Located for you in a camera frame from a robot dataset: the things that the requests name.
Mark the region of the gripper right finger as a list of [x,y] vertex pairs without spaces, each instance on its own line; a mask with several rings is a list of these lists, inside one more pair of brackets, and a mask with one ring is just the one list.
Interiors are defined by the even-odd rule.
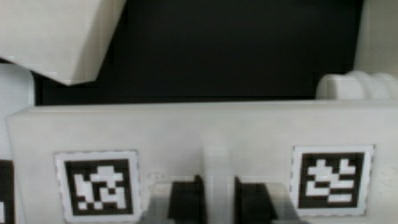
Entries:
[[235,178],[235,224],[272,224],[276,219],[267,186]]

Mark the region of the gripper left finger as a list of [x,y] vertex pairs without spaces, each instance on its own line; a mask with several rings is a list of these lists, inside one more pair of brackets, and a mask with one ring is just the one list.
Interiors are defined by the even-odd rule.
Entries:
[[175,224],[208,224],[201,176],[196,176],[192,181],[173,183],[168,218],[175,221]]

